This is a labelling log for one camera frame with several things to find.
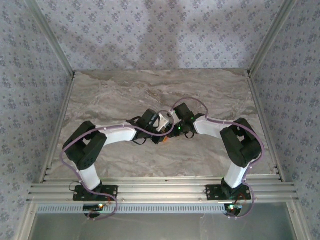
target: marble surface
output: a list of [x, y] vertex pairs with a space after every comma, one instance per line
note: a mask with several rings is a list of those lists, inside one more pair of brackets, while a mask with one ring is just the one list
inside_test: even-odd
[[[168, 110], [178, 99], [194, 97], [203, 101], [209, 116], [216, 119], [245, 118], [266, 146], [266, 155], [250, 172], [270, 174], [274, 164], [259, 121], [257, 109], [241, 69], [197, 69], [160, 71], [77, 72], [57, 150], [52, 160], [51, 179], [73, 178], [59, 160], [63, 143], [84, 121], [109, 126], [141, 116], [148, 108]], [[196, 113], [205, 109], [185, 101]], [[100, 177], [222, 177], [230, 166], [222, 140], [196, 135], [171, 138], [159, 145], [148, 140], [108, 145], [96, 161]]]

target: metal frame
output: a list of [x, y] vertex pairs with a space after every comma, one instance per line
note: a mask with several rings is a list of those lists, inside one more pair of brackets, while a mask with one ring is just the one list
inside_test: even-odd
[[291, 10], [293, 9], [297, 1], [298, 0], [284, 0], [284, 2], [282, 3], [275, 20], [272, 22], [272, 25], [265, 35], [265, 38], [249, 67], [250, 77], [253, 78], [257, 73], [260, 65], [264, 61], [269, 49], [276, 40], [278, 33], [285, 24]]
[[74, 87], [75, 76], [76, 75], [72, 76], [71, 81], [70, 81], [69, 86], [68, 86], [68, 89], [66, 91], [66, 94], [65, 94], [65, 97], [64, 97], [64, 100], [63, 100], [63, 103], [62, 103], [60, 115], [59, 115], [58, 121], [56, 123], [54, 132], [53, 132], [53, 138], [52, 138], [52, 140], [50, 142], [49, 149], [48, 149], [48, 152], [47, 152], [46, 157], [45, 157], [45, 162], [44, 162], [44, 165], [42, 167], [42, 171], [41, 171], [40, 178], [39, 178], [39, 181], [38, 181], [39, 183], [43, 183], [47, 171], [51, 169], [52, 159], [54, 158], [54, 155], [55, 155], [55, 152], [56, 152], [56, 149], [57, 149], [57, 146], [58, 146], [58, 141], [59, 141], [60, 133], [61, 133], [61, 130], [62, 130], [62, 125], [63, 125], [64, 119], [65, 119], [65, 115], [66, 115], [66, 112], [67, 112], [67, 109], [68, 109], [68, 104], [69, 104], [69, 100], [70, 100], [70, 97], [71, 97], [72, 89]]
[[[52, 159], [55, 154], [57, 143], [65, 114], [67, 112], [69, 100], [77, 75], [69, 84], [65, 96], [61, 114], [58, 119], [54, 137], [50, 143], [46, 157], [45, 166], [42, 170], [38, 184], [31, 186], [27, 197], [27, 208], [20, 223], [16, 240], [27, 240], [31, 234], [32, 225], [35, 220], [35, 213], [40, 207], [45, 206], [83, 206], [93, 202], [74, 202], [73, 192], [70, 192], [69, 185], [72, 179], [50, 179], [46, 178], [46, 173], [51, 170]], [[257, 95], [255, 83], [249, 78], [248, 81], [254, 103], [258, 110], [263, 132], [270, 149], [271, 157], [278, 171], [274, 174], [248, 175], [247, 182], [252, 186], [256, 197], [256, 203], [287, 203], [291, 221], [297, 239], [312, 239], [306, 220], [302, 213], [298, 195], [292, 182], [286, 182], [280, 166], [279, 157], [275, 151], [275, 144], [270, 135], [266, 116], [262, 111], [262, 105]], [[220, 184], [219, 177], [141, 177], [141, 178], [107, 178], [102, 179], [106, 185], [118, 185], [118, 200], [120, 206], [147, 206], [150, 204], [165, 204], [166, 206], [175, 204], [178, 206], [211, 206], [230, 203], [228, 201], [207, 201], [204, 193], [205, 185]]]
[[29, 7], [35, 21], [38, 23], [39, 27], [42, 30], [42, 33], [45, 35], [46, 39], [48, 40], [49, 44], [51, 45], [54, 53], [58, 57], [59, 61], [61, 62], [61, 65], [65, 69], [65, 71], [72, 76], [74, 74], [74, 71], [64, 53], [61, 46], [59, 45], [59, 42], [54, 34], [54, 32], [51, 30], [45, 16], [41, 12], [41, 9], [36, 2], [36, 0], [24, 0], [27, 6]]
[[[74, 193], [69, 190], [71, 179], [50, 180], [33, 184], [27, 202], [36, 204], [74, 204]], [[231, 203], [230, 200], [207, 201], [206, 185], [221, 184], [220, 177], [131, 177], [102, 179], [104, 185], [117, 185], [117, 199], [122, 204], [192, 204]], [[298, 200], [292, 182], [282, 182], [278, 174], [249, 175], [257, 203], [286, 203]], [[101, 203], [100, 201], [82, 202]]]

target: metal corner post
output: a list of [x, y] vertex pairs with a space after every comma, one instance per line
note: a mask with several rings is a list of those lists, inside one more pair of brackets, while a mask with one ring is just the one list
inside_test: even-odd
[[274, 142], [273, 137], [271, 135], [271, 130], [269, 128], [267, 117], [263, 111], [263, 105], [262, 105], [261, 100], [258, 96], [256, 84], [254, 83], [254, 81], [252, 80], [251, 77], [249, 77], [249, 87], [250, 87], [250, 90], [252, 93], [252, 98], [253, 98], [254, 104], [255, 104], [256, 109], [258, 111], [258, 116], [260, 118], [262, 129], [263, 129], [263, 132], [265, 135], [265, 139], [266, 139], [266, 142], [267, 142], [269, 150], [270, 150], [271, 158], [273, 160], [273, 163], [277, 166], [280, 178], [283, 181], [285, 181], [285, 174], [284, 174], [284, 171], [282, 170], [282, 167], [281, 167], [281, 162], [279, 160], [279, 156], [276, 151], [275, 142]]
[[66, 91], [66, 94], [65, 94], [65, 97], [64, 97], [64, 100], [63, 100], [63, 103], [62, 103], [61, 111], [60, 111], [60, 114], [59, 114], [59, 118], [58, 118], [58, 121], [56, 123], [55, 129], [54, 129], [54, 132], [53, 132], [53, 137], [52, 137], [52, 140], [50, 142], [48, 152], [46, 154], [44, 165], [42, 167], [41, 175], [40, 175], [40, 178], [39, 178], [39, 181], [38, 181], [39, 183], [43, 183], [43, 181], [45, 179], [45, 176], [46, 176], [46, 172], [50, 168], [50, 164], [51, 164], [52, 159], [53, 159], [53, 157], [55, 155], [55, 151], [57, 149], [57, 145], [58, 145], [58, 141], [59, 141], [60, 132], [61, 132], [61, 129], [62, 129], [62, 125], [63, 125], [64, 119], [65, 119], [65, 115], [66, 115], [68, 104], [69, 104], [69, 100], [70, 100], [70, 97], [71, 97], [71, 92], [72, 92], [72, 89], [73, 89], [73, 86], [74, 86], [74, 82], [75, 82], [74, 78], [75, 77], [72, 76], [71, 81], [70, 81], [69, 86], [68, 86], [68, 89]]
[[52, 29], [50, 28], [45, 16], [43, 15], [38, 3], [36, 0], [24, 0], [26, 5], [31, 11], [31, 14], [33, 15], [35, 21], [38, 23], [42, 33], [45, 35], [47, 41], [51, 45], [54, 53], [58, 57], [61, 65], [65, 69], [65, 71], [72, 76], [74, 74], [74, 71], [64, 53], [61, 46], [58, 43], [58, 40], [53, 33]]

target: black plastic bracket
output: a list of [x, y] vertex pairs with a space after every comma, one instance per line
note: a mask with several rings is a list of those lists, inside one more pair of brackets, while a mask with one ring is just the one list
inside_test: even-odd
[[[151, 133], [158, 133], [156, 128], [153, 127], [155, 122], [158, 120], [159, 114], [153, 111], [152, 109], [148, 109], [142, 116], [137, 116], [132, 118], [131, 120], [127, 120], [127, 123], [130, 123], [133, 126], [139, 127]], [[137, 130], [136, 134], [133, 138], [133, 141], [137, 139], [150, 139], [152, 136], [143, 131]]]
[[[181, 121], [174, 126], [173, 131], [168, 134], [167, 137], [174, 138], [184, 135], [187, 139], [192, 139], [195, 134], [197, 134], [194, 122], [204, 114], [198, 113], [197, 115], [194, 115], [194, 113], [190, 111], [185, 103], [175, 107], [174, 112]], [[169, 130], [171, 127], [172, 125], [170, 124], [167, 127], [167, 130]]]
[[[96, 126], [92, 122], [85, 121], [64, 143], [63, 148], [69, 145], [76, 138], [80, 137], [82, 134], [95, 128]], [[90, 140], [90, 142], [85, 144], [84, 139]], [[78, 170], [88, 169], [97, 160], [97, 157], [104, 147], [106, 140], [107, 137], [103, 133], [99, 131], [92, 132], [91, 134], [88, 134], [84, 138], [78, 140], [74, 145], [65, 151], [65, 154], [71, 161], [75, 163]]]
[[239, 197], [239, 200], [244, 200], [243, 196], [245, 197], [245, 200], [251, 199], [250, 189], [246, 185], [240, 185], [240, 187], [236, 191], [234, 191], [232, 193], [232, 195], [230, 195], [230, 196], [227, 196], [225, 194], [221, 184], [206, 185], [204, 192], [206, 194], [206, 199], [208, 201], [214, 201], [214, 200], [233, 200], [233, 201], [236, 201], [238, 199], [238, 197]]
[[[239, 118], [234, 122], [253, 131], [244, 118]], [[235, 125], [226, 127], [220, 131], [220, 135], [230, 160], [238, 167], [245, 168], [262, 151], [258, 140], [241, 127]]]
[[[118, 186], [117, 185], [102, 185], [101, 187], [99, 187], [99, 191], [97, 191], [96, 189], [94, 189], [93, 191], [97, 192], [97, 193], [102, 193], [102, 194], [109, 194], [109, 195], [117, 198]], [[87, 192], [87, 190], [82, 185], [78, 185], [74, 189], [73, 201], [75, 201], [75, 202], [83, 202], [83, 201], [86, 201], [86, 202], [90, 202], [90, 201], [106, 202], [106, 201], [114, 201], [114, 200], [111, 197], [108, 198], [106, 196], [91, 194], [91, 193]]]

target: wall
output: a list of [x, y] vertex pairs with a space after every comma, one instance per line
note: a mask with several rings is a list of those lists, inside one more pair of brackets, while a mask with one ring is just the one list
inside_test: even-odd
[[38, 0], [72, 68], [248, 69], [282, 0]]
[[254, 81], [288, 181], [320, 239], [320, 2], [300, 0]]
[[0, 1], [0, 239], [12, 239], [70, 77], [22, 0]]

